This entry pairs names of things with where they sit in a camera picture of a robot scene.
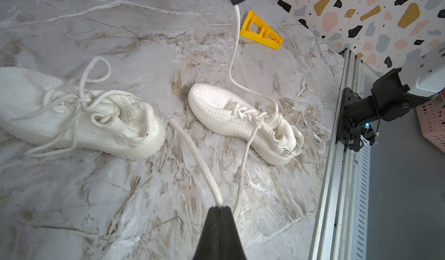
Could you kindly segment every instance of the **terrazzo pattern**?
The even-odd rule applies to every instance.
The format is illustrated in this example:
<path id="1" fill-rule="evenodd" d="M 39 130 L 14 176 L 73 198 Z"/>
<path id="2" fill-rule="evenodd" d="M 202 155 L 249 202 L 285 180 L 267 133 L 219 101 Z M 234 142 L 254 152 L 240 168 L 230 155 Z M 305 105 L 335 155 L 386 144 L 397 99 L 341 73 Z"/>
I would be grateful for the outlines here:
<path id="1" fill-rule="evenodd" d="M 292 16 L 333 50 L 349 47 L 381 74 L 445 40 L 443 0 L 283 1 L 292 6 Z"/>

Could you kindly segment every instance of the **yellow plastic wedge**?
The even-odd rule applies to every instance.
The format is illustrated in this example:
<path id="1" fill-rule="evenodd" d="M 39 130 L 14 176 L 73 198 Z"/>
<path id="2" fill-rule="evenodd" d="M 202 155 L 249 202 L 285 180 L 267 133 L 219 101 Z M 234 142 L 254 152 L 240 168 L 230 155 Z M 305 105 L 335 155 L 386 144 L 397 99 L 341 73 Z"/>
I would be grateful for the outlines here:
<path id="1" fill-rule="evenodd" d="M 259 34 L 250 29 L 252 23 L 255 23 L 261 29 Z M 283 44 L 283 38 L 252 11 L 249 12 L 239 34 L 273 49 L 279 49 Z"/>

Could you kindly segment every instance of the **metal frame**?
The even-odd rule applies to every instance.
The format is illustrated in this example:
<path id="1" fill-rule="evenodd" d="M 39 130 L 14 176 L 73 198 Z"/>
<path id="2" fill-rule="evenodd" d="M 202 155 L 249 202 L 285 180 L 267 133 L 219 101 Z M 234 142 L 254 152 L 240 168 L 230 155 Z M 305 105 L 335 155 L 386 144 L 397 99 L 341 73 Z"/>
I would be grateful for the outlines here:
<path id="1" fill-rule="evenodd" d="M 362 138 L 364 143 L 360 150 L 357 168 L 354 168 L 353 189 L 351 194 L 354 196 L 351 201 L 351 238 L 348 243 L 348 255 L 353 259 L 366 258 L 366 239 L 368 232 L 368 204 L 369 204 L 369 170 L 371 147 L 369 142 Z"/>
<path id="2" fill-rule="evenodd" d="M 309 260 L 351 259 L 356 249 L 354 228 L 356 227 L 356 192 L 360 153 L 345 149 L 337 142 L 336 131 L 340 118 L 343 89 L 351 88 L 363 96 L 364 75 L 360 68 L 366 67 L 376 78 L 379 77 L 349 49 L 343 52 L 344 68 L 340 83 L 339 99 L 332 127 L 331 141 L 327 154 L 324 180 L 320 193 L 319 207 L 315 220 Z"/>

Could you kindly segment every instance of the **marble surface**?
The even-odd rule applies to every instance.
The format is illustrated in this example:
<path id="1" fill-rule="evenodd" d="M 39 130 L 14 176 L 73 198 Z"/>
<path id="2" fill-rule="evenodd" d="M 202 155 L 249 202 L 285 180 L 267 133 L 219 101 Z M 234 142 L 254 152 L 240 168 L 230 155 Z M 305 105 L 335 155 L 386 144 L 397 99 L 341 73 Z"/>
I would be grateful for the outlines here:
<path id="1" fill-rule="evenodd" d="M 248 259 L 306 259 L 343 60 L 272 0 L 248 0 L 240 10 L 253 10 L 284 41 L 276 51 L 241 37 L 234 77 L 273 97 L 306 143 L 283 167 L 251 149 L 238 232 Z M 231 207 L 246 142 L 209 131 L 186 97 L 205 82 L 272 109 L 228 80 L 234 36 L 228 0 L 0 0 L 0 66 L 68 79 L 80 77 L 94 56 L 105 57 L 111 78 L 90 89 L 138 94 L 163 119 L 174 118 Z M 25 159 L 31 147 L 0 131 L 0 258 L 193 257 L 214 201 L 170 126 L 161 150 L 141 161 L 87 149 Z"/>

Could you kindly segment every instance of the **black bracket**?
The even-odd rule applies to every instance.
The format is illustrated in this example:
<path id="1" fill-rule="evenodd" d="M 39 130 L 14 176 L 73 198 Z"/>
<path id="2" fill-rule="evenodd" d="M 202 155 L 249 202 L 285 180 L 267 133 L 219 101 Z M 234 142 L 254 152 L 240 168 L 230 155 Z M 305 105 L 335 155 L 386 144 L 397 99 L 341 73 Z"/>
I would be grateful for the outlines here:
<path id="1" fill-rule="evenodd" d="M 357 126 L 346 114 L 346 109 L 361 97 L 354 93 L 350 88 L 343 90 L 340 107 L 340 119 L 337 127 L 337 140 L 347 148 L 358 152 L 360 150 L 360 139 L 357 137 Z"/>

